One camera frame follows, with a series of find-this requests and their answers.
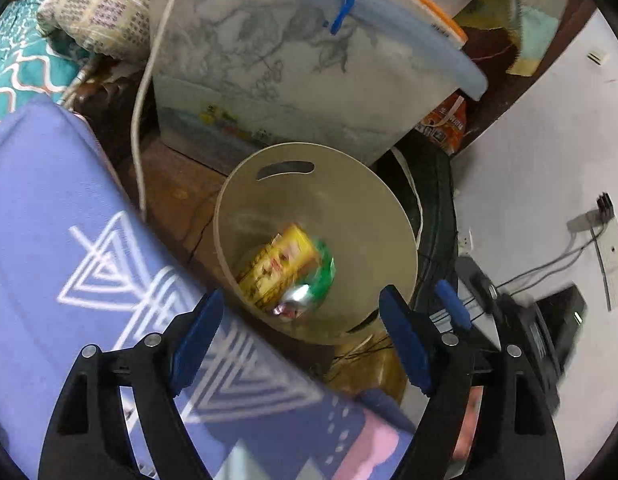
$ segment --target pink pattern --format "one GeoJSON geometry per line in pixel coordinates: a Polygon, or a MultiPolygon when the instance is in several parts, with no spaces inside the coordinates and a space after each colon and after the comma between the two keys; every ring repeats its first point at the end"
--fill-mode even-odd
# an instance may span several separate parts
{"type": "Polygon", "coordinates": [[[378,464],[387,460],[398,446],[398,432],[369,410],[356,442],[340,464],[332,480],[367,480],[378,464]]]}

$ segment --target trash can handle hole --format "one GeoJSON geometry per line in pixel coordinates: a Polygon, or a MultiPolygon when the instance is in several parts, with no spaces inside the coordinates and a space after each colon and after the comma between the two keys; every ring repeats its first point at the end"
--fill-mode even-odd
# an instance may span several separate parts
{"type": "Polygon", "coordinates": [[[287,173],[304,173],[309,174],[315,169],[313,162],[307,160],[286,160],[284,162],[275,162],[260,168],[260,171],[256,174],[256,180],[264,180],[270,176],[276,176],[287,173]]]}

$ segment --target yellow snack package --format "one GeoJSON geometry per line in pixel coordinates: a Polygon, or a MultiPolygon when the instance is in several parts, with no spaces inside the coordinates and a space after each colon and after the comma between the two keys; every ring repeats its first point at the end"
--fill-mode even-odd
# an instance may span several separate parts
{"type": "Polygon", "coordinates": [[[258,308],[267,311],[299,276],[320,264],[320,253],[311,238],[296,224],[268,243],[238,276],[244,295],[258,308]]]}

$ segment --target black plug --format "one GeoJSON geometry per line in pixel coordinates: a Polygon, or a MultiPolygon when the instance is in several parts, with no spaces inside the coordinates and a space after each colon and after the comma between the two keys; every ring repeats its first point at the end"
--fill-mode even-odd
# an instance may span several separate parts
{"type": "Polygon", "coordinates": [[[598,212],[600,214],[600,221],[603,224],[608,223],[612,218],[614,218],[614,205],[611,203],[611,198],[607,193],[603,193],[596,200],[596,205],[598,206],[598,212]]]}

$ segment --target patterned pillow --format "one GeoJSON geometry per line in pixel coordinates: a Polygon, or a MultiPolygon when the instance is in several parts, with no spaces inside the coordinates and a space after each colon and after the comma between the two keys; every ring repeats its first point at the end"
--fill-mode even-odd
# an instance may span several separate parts
{"type": "Polygon", "coordinates": [[[91,52],[130,62],[149,57],[149,0],[45,0],[38,25],[46,35],[61,28],[91,52]]]}

